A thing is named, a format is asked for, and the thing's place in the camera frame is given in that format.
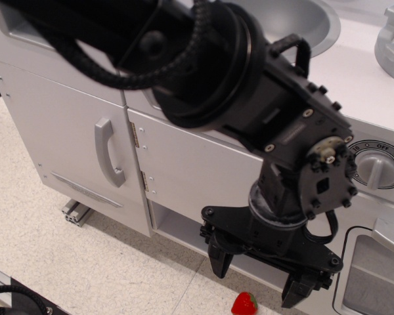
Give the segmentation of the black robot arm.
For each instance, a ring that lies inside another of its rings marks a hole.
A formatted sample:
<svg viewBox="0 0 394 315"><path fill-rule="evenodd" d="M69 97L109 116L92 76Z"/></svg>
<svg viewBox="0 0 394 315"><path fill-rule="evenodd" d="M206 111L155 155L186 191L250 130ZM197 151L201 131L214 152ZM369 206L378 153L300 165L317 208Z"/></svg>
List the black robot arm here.
<svg viewBox="0 0 394 315"><path fill-rule="evenodd" d="M222 1L7 1L55 51L93 81L150 89L178 127L216 130L262 158L246 207L202 209L213 273L235 255L288 274L282 306L331 286L342 260L327 245L349 207L357 170L350 125L311 83L300 35L273 43L242 7ZM332 235L307 223L324 213Z"/></svg>

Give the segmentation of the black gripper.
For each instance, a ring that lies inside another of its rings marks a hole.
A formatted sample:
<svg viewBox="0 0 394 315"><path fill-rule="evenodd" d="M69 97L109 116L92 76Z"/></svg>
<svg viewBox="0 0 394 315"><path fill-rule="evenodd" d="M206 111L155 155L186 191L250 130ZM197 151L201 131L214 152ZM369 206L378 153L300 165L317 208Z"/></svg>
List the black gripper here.
<svg viewBox="0 0 394 315"><path fill-rule="evenodd" d="M235 255L248 255L289 273L282 291L282 308L293 308L309 291L328 289L343 262L324 244L309 240L303 227L274 228L255 219L249 207L202 209L200 234L208 244L213 273L224 278Z"/></svg>

